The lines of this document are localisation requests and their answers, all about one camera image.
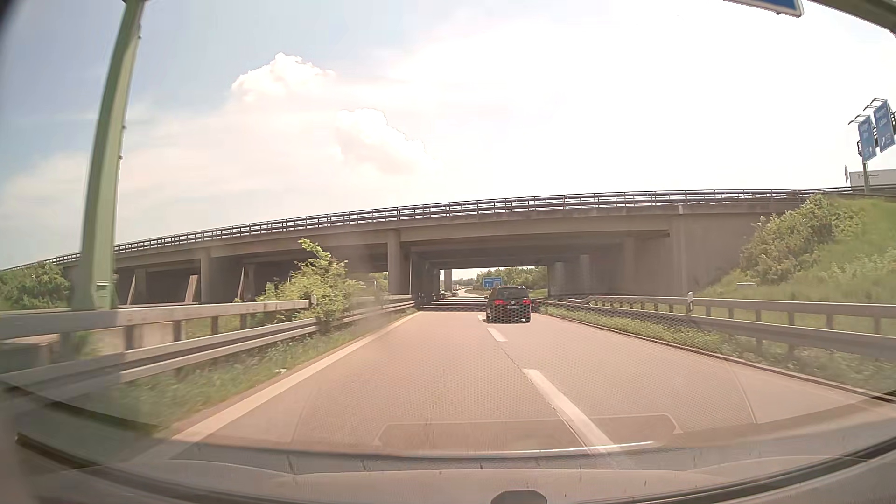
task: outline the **metal guardrail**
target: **metal guardrail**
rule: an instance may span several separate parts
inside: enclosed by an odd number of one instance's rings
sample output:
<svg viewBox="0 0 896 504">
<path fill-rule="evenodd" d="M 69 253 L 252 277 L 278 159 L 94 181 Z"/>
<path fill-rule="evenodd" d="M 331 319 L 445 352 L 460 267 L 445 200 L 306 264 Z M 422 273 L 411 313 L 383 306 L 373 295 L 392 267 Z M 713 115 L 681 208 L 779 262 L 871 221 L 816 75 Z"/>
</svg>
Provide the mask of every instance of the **metal guardrail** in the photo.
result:
<svg viewBox="0 0 896 504">
<path fill-rule="evenodd" d="M 356 307 L 389 304 L 411 300 L 410 296 L 355 298 Z M 251 315 L 274 311 L 309 308 L 308 300 L 223 303 L 214 305 L 182 304 L 173 306 L 135 307 L 97 311 L 50 310 L 0 312 L 0 341 L 27 336 L 54 335 L 93 331 L 112 327 L 142 326 L 177 322 L 194 318 L 217 318 L 228 315 Z"/>
<path fill-rule="evenodd" d="M 345 324 L 382 313 L 412 308 L 414 305 L 410 296 L 392 296 L 387 300 L 387 303 L 381 307 L 363 308 L 349 313 L 336 324 Z M 66 315 L 75 315 L 76 313 L 73 312 Z M 210 313 L 218 313 L 218 311 L 211 308 L 204 315 L 207 317 Z M 148 319 L 154 320 L 155 317 L 148 317 Z M 133 324 L 138 323 L 134 320 L 130 322 Z M 5 373 L 0 375 L 0 383 L 20 387 L 51 400 L 63 400 L 138 378 L 183 368 L 197 362 L 209 361 L 288 338 L 306 335 L 317 331 L 319 328 L 318 321 L 314 318 L 270 326 L 244 328 L 220 335 L 208 335 L 184 341 L 164 343 L 125 352 L 111 353 L 82 361 L 59 362 L 39 368 Z"/>
<path fill-rule="evenodd" d="M 878 190 L 890 190 L 896 186 L 875 186 Z M 574 208 L 595 208 L 614 206 L 645 206 L 658 204 L 726 203 L 737 201 L 781 201 L 806 199 L 818 193 L 852 193 L 853 187 L 825 187 L 806 190 L 695 190 L 695 191 L 647 191 L 622 193 L 590 193 L 578 195 L 526 196 L 496 198 L 436 204 L 414 204 L 358 210 L 352 212 L 324 213 L 307 217 L 280 219 L 277 221 L 239 224 L 210 230 L 198 230 L 172 234 L 150 239 L 128 241 L 115 245 L 115 252 L 129 252 L 150 248 L 166 247 L 205 241 L 264 234 L 288 230 L 311 230 L 342 224 L 400 221 L 405 219 L 425 219 L 454 215 L 481 213 L 527 212 L 538 210 L 563 210 Z M 80 252 L 64 254 L 47 259 L 46 262 L 60 264 L 76 261 Z M 10 270 L 23 268 L 18 265 Z"/>
<path fill-rule="evenodd" d="M 597 303 L 598 306 L 628 305 L 646 309 L 645 305 L 654 304 L 654 309 L 659 305 L 668 307 L 687 306 L 688 298 L 676 297 L 634 297 L 634 296 L 588 296 L 579 301 L 582 303 Z M 824 315 L 825 328 L 834 328 L 834 317 L 867 317 L 873 320 L 874 334 L 881 333 L 881 320 L 884 318 L 896 319 L 896 305 L 860 304 L 860 303 L 828 303 L 812 301 L 772 301 L 772 300 L 726 300 L 716 298 L 694 298 L 694 308 L 702 307 L 703 315 L 710 317 L 712 308 L 726 308 L 728 318 L 734 318 L 734 310 L 741 309 L 752 311 L 755 321 L 762 322 L 764 311 L 788 314 L 788 325 L 796 325 L 797 313 Z"/>
<path fill-rule="evenodd" d="M 633 300 L 646 300 L 645 298 L 629 298 L 617 304 L 629 304 Z M 686 298 L 650 298 L 651 301 L 659 301 L 660 304 L 666 300 L 680 301 Z M 739 301 L 739 300 L 722 300 L 722 301 Z M 787 303 L 790 301 L 763 301 L 764 303 Z M 600 315 L 609 315 L 612 317 L 626 317 L 637 320 L 656 321 L 657 312 L 649 309 L 638 308 L 622 308 L 611 306 L 595 306 L 584 302 L 562 302 L 545 300 L 539 303 L 541 306 L 556 306 L 559 308 L 567 308 L 578 311 L 587 310 Z M 840 303 L 808 303 L 815 305 L 824 304 L 840 304 Z M 886 306 L 896 310 L 892 305 L 870 305 L 870 306 Z M 796 347 L 821 348 L 834 350 L 837 352 L 854 353 L 856 355 L 864 355 L 866 357 L 874 357 L 896 361 L 896 337 L 884 335 L 870 335 L 867 333 L 852 333 L 848 331 L 836 331 L 833 329 L 820 329 L 815 327 L 802 326 L 785 326 L 782 324 L 770 324 L 766 322 L 756 322 L 751 320 L 737 320 L 732 318 L 706 317 L 693 315 L 691 313 L 674 313 L 663 312 L 663 322 L 677 322 L 682 325 L 688 324 L 706 331 L 719 331 L 730 335 L 740 335 L 752 337 L 756 340 L 756 348 L 759 353 L 762 352 L 762 343 L 766 340 L 786 343 L 790 345 L 789 352 L 793 352 Z"/>
</svg>

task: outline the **asphalt road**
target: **asphalt road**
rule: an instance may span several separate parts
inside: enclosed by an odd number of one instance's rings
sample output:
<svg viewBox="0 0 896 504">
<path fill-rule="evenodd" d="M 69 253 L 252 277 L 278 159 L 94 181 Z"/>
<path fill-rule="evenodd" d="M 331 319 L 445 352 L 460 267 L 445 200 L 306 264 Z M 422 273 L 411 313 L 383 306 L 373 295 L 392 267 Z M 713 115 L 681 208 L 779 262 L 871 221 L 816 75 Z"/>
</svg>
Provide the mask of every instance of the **asphalt road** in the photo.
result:
<svg viewBox="0 0 896 504">
<path fill-rule="evenodd" d="M 481 318 L 419 312 L 177 440 L 402 453 L 639 446 L 864 399 L 554 317 L 513 325 Z M 896 418 L 885 408 L 873 415 Z"/>
</svg>

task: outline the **dark suv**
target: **dark suv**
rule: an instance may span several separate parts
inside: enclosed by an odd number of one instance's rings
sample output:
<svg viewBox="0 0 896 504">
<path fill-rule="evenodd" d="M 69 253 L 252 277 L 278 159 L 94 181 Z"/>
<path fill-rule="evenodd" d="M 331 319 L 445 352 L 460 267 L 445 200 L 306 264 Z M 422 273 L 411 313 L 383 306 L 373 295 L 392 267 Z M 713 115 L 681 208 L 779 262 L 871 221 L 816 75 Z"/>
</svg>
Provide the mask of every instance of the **dark suv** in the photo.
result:
<svg viewBox="0 0 896 504">
<path fill-rule="evenodd" d="M 501 285 L 488 293 L 486 322 L 530 322 L 532 300 L 529 289 L 517 285 Z"/>
</svg>

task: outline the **highway overpass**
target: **highway overpass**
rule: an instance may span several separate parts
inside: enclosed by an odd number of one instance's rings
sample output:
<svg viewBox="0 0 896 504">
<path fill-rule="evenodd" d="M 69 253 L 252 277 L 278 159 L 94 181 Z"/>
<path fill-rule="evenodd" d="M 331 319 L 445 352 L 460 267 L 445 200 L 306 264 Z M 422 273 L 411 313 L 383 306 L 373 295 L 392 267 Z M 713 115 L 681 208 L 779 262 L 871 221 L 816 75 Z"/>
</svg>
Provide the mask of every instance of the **highway overpass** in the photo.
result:
<svg viewBox="0 0 896 504">
<path fill-rule="evenodd" d="M 439 270 L 546 265 L 554 296 L 681 295 L 737 265 L 762 216 L 815 192 L 533 196 L 202 230 L 116 246 L 117 292 L 122 304 L 250 300 L 309 258 L 298 243 L 307 238 L 348 260 L 354 274 L 389 272 L 391 294 L 438 291 Z M 78 257 L 51 261 L 70 274 Z"/>
</svg>

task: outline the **overhead sign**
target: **overhead sign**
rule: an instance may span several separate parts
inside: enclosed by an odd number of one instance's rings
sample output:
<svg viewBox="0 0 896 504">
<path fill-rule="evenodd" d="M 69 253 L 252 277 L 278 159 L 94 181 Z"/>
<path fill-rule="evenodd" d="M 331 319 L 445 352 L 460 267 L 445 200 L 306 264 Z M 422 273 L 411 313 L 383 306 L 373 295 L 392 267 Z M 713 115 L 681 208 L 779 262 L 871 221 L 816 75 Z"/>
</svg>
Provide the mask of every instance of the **overhead sign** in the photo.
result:
<svg viewBox="0 0 896 504">
<path fill-rule="evenodd" d="M 501 285 L 500 276 L 486 276 L 482 279 L 482 286 L 486 289 L 491 289 L 492 287 L 497 287 L 498 285 Z"/>
<path fill-rule="evenodd" d="M 786 14 L 798 18 L 803 15 L 802 0 L 727 0 L 735 4 L 751 5 L 777 14 Z"/>
<path fill-rule="evenodd" d="M 868 162 L 877 155 L 874 148 L 874 127 L 871 118 L 865 117 L 858 123 L 858 144 L 862 151 L 862 161 Z"/>
<path fill-rule="evenodd" d="M 893 140 L 893 123 L 890 120 L 890 102 L 884 101 L 874 109 L 874 125 L 877 126 L 877 146 L 881 152 L 896 144 Z"/>
</svg>

